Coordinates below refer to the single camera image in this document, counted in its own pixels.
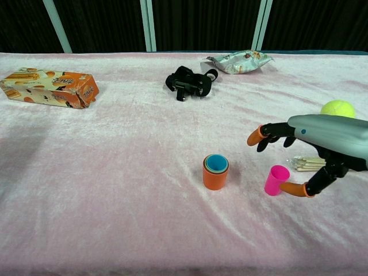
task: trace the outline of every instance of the silver snack bag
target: silver snack bag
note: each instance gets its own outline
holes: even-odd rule
[[[267,56],[265,53],[252,50],[230,53],[229,55],[223,56],[209,56],[206,59],[211,60],[218,69],[228,74],[251,72],[273,60],[273,58]]]

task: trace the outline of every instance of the blue cup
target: blue cup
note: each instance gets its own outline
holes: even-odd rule
[[[229,162],[220,154],[212,154],[206,158],[206,169],[213,174],[221,174],[227,170]]]

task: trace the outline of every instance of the robotic hand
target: robotic hand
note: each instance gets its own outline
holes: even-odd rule
[[[308,182],[281,184],[281,190],[294,196],[313,197],[337,178],[344,177],[349,169],[368,170],[367,121],[330,115],[293,116],[287,122],[261,125],[250,134],[247,144],[258,144],[257,151],[261,152],[280,137],[286,137],[285,148],[296,139],[314,146],[319,157],[326,161]]]

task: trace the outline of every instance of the black curtain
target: black curtain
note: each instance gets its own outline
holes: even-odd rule
[[[0,0],[0,52],[64,52],[42,0]]]
[[[54,0],[73,53],[145,51],[139,0]]]
[[[152,0],[158,51],[250,49],[260,0]]]
[[[263,50],[368,51],[367,0],[273,0]]]

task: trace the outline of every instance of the pink cup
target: pink cup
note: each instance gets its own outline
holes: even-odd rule
[[[281,192],[280,184],[288,181],[289,177],[290,172],[287,168],[280,165],[273,166],[264,186],[264,191],[270,196],[277,196]]]

